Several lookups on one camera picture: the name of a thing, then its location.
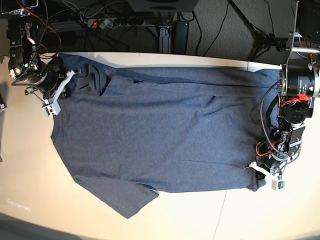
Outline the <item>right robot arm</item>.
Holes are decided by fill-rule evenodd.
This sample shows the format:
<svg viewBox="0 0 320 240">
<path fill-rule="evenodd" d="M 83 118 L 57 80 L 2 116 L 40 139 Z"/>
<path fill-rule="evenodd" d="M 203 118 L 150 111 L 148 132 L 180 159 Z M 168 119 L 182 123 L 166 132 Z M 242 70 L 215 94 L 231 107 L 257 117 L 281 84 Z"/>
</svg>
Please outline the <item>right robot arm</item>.
<svg viewBox="0 0 320 240">
<path fill-rule="evenodd" d="M 46 34 L 59 34 L 49 24 L 45 0 L 2 0 L 0 15 L 7 17 L 8 73 L 12 86 L 26 87 L 25 94 L 39 91 L 44 103 L 52 103 L 64 90 L 67 73 L 57 53 L 47 55 Z"/>
</svg>

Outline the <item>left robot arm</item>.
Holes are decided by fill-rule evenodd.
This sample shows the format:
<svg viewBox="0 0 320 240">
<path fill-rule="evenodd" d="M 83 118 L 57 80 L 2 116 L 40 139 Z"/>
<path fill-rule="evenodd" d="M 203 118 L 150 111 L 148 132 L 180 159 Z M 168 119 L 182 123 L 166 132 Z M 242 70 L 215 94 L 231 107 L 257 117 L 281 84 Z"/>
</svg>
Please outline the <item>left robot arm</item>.
<svg viewBox="0 0 320 240">
<path fill-rule="evenodd" d="M 320 80 L 312 63 L 280 71 L 93 68 L 54 118 L 53 144 L 83 185 L 168 192 L 256 188 L 297 159 Z"/>
</svg>

